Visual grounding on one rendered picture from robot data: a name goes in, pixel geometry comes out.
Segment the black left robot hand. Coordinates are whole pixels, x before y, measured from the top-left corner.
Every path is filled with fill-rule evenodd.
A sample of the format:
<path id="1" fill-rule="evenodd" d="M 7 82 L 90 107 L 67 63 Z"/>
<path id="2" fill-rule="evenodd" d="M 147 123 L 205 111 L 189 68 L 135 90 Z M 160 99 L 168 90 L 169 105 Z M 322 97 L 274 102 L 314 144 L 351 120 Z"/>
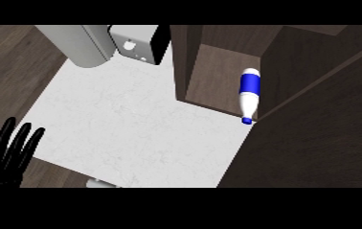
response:
<path id="1" fill-rule="evenodd" d="M 44 136 L 45 129 L 39 127 L 25 140 L 30 124 L 25 123 L 10 140 L 16 128 L 16 118 L 10 117 L 0 129 L 0 188 L 17 188 L 35 148 Z"/>

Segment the dark brown wooden cabinet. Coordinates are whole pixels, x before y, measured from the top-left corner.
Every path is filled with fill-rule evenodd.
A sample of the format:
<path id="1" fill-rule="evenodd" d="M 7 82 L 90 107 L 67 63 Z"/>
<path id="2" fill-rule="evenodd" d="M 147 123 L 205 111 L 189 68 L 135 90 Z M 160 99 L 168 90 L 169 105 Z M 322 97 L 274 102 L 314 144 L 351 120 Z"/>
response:
<path id="1" fill-rule="evenodd" d="M 237 116 L 240 74 L 259 72 L 255 121 L 356 60 L 362 25 L 172 25 L 175 98 Z"/>

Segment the white blue-labelled water bottle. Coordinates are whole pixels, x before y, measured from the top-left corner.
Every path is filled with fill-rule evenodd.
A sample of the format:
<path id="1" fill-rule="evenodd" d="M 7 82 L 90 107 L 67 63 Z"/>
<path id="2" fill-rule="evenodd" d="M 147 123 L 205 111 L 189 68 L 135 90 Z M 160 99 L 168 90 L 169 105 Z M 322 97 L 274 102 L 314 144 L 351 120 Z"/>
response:
<path id="1" fill-rule="evenodd" d="M 246 68 L 240 75 L 239 104 L 242 112 L 242 123 L 249 125 L 255 113 L 259 98 L 259 72 Z"/>

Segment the dark brown cabinet door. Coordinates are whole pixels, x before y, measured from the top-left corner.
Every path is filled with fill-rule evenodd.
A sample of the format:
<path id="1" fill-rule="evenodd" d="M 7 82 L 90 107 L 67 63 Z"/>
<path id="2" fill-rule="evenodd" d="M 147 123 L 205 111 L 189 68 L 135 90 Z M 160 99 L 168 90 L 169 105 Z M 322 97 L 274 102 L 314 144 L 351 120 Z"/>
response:
<path id="1" fill-rule="evenodd" d="M 362 187 L 362 52 L 259 117 L 217 186 Z"/>

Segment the small pale grey rounded object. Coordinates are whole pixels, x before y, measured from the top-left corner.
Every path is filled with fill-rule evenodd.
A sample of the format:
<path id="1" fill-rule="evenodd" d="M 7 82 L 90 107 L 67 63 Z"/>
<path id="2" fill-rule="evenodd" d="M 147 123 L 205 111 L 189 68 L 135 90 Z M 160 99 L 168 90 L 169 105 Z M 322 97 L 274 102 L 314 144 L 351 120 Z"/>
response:
<path id="1" fill-rule="evenodd" d="M 87 188 L 115 188 L 115 185 L 98 179 L 90 178 L 85 182 L 85 187 Z"/>

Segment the pale grey rounded appliance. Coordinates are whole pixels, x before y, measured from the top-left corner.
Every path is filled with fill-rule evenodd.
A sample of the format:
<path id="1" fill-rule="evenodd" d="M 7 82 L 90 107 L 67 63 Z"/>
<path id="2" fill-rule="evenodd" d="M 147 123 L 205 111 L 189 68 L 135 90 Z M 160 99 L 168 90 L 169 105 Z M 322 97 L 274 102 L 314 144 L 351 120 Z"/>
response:
<path id="1" fill-rule="evenodd" d="M 35 28 L 78 67 L 93 68 L 110 60 L 115 45 L 106 25 L 36 25 Z"/>

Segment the grey appliance with black side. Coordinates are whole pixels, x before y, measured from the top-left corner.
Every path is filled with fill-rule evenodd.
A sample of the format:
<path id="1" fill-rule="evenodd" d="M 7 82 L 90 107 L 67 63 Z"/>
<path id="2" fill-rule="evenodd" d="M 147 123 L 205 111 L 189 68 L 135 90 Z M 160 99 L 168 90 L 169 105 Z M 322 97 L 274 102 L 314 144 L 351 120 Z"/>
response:
<path id="1" fill-rule="evenodd" d="M 112 25 L 109 35 L 124 57 L 152 65 L 160 63 L 171 40 L 168 25 Z"/>

